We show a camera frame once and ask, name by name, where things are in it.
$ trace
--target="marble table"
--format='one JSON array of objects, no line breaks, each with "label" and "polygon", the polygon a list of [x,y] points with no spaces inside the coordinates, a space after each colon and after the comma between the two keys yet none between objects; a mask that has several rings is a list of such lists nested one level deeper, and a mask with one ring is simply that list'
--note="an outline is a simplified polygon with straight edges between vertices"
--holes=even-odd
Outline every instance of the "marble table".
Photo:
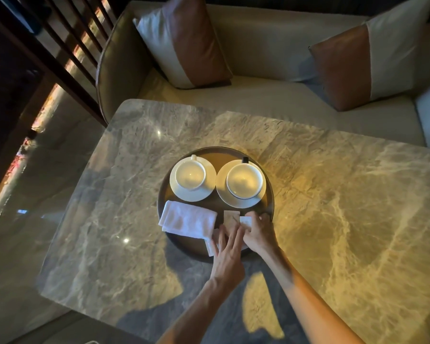
[{"label": "marble table", "polygon": [[[430,149],[235,112],[127,100],[74,191],[38,280],[63,306],[155,341],[211,265],[157,225],[168,169],[192,150],[254,157],[274,189],[278,241],[367,344],[430,343]],[[306,343],[271,272],[246,278],[204,343]]]}]

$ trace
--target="throw pillow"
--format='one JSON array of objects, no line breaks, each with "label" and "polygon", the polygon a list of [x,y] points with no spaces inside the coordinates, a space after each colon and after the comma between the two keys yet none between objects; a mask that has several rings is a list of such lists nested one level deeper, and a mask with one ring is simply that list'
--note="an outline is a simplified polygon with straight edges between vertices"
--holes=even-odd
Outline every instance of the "throw pillow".
[{"label": "throw pillow", "polygon": [[429,13],[430,0],[408,0],[309,47],[337,110],[413,88],[416,47]]},{"label": "throw pillow", "polygon": [[232,78],[205,0],[169,0],[134,24],[173,86],[195,88]]}]

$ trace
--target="brown serving tray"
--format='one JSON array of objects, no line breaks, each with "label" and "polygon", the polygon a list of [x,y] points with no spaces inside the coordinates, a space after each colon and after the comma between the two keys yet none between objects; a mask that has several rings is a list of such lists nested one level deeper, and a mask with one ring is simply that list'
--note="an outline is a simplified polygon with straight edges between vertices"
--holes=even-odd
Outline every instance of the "brown serving tray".
[{"label": "brown serving tray", "polygon": [[[188,153],[187,155],[184,155],[181,157],[177,162],[182,160],[183,158],[189,157],[191,155],[197,155],[198,157],[205,158],[209,162],[212,163],[212,165],[215,167],[215,171],[218,174],[218,171],[228,162],[231,162],[235,159],[242,159],[242,157],[248,157],[249,161],[255,163],[258,165],[258,167],[261,168],[261,166],[251,157],[246,155],[245,153],[242,153],[240,151],[230,149],[228,147],[204,147],[199,150],[195,150],[191,153]],[[191,205],[197,205],[202,208],[207,208],[213,211],[216,211],[218,213],[217,219],[215,221],[215,228],[218,228],[220,224],[223,223],[223,211],[224,210],[236,210],[241,212],[241,216],[245,215],[249,211],[256,211],[259,214],[263,212],[267,212],[272,220],[272,216],[274,215],[274,193],[272,191],[271,184],[269,182],[268,176],[266,172],[262,169],[264,173],[264,177],[266,178],[266,193],[264,194],[263,198],[260,202],[258,202],[253,207],[247,208],[247,209],[237,209],[233,208],[232,206],[229,206],[226,204],[219,196],[218,192],[216,191],[216,188],[213,190],[213,192],[205,199],[201,201],[196,202],[186,202],[180,198],[178,198],[174,192],[171,189],[171,185],[169,184],[169,178],[171,175],[172,168],[175,166],[175,164],[169,169],[169,172],[166,174],[166,177],[161,183],[161,188],[158,194],[158,216],[161,218],[162,211],[164,209],[164,205],[166,204],[166,201],[173,200],[173,201],[179,201],[182,203],[187,203]],[[202,239],[195,239],[192,237],[183,237],[176,234],[166,233],[169,240],[177,246],[181,251],[183,251],[188,256],[195,258],[196,260],[200,260],[203,262],[212,262],[213,257],[209,257],[207,253],[207,248],[205,246],[205,242]],[[247,248],[244,251],[242,251],[242,256],[246,255],[250,252],[250,249]]]}]

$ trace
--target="sofa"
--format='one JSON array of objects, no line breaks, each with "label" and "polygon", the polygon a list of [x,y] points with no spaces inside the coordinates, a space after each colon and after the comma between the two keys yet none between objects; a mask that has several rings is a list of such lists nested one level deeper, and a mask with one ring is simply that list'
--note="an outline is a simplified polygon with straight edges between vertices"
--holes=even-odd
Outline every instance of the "sofa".
[{"label": "sofa", "polygon": [[107,122],[127,99],[141,98],[262,115],[430,147],[430,24],[419,44],[415,87],[405,94],[337,112],[327,101],[308,47],[367,17],[207,5],[230,85],[171,86],[132,20],[161,7],[131,1],[97,68],[97,97]]}]

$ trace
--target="coffee cup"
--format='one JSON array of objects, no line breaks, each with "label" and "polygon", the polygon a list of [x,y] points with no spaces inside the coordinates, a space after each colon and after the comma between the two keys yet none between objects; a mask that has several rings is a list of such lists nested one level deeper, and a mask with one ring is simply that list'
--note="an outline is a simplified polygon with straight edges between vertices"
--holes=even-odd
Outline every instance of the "coffee cup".
[{"label": "coffee cup", "polygon": [[177,185],[188,191],[195,191],[205,181],[207,172],[196,155],[182,162],[175,171],[175,181]]},{"label": "coffee cup", "polygon": [[244,157],[241,164],[233,166],[229,171],[226,186],[235,197],[250,199],[261,191],[263,176],[257,167],[248,162],[248,157]]}]

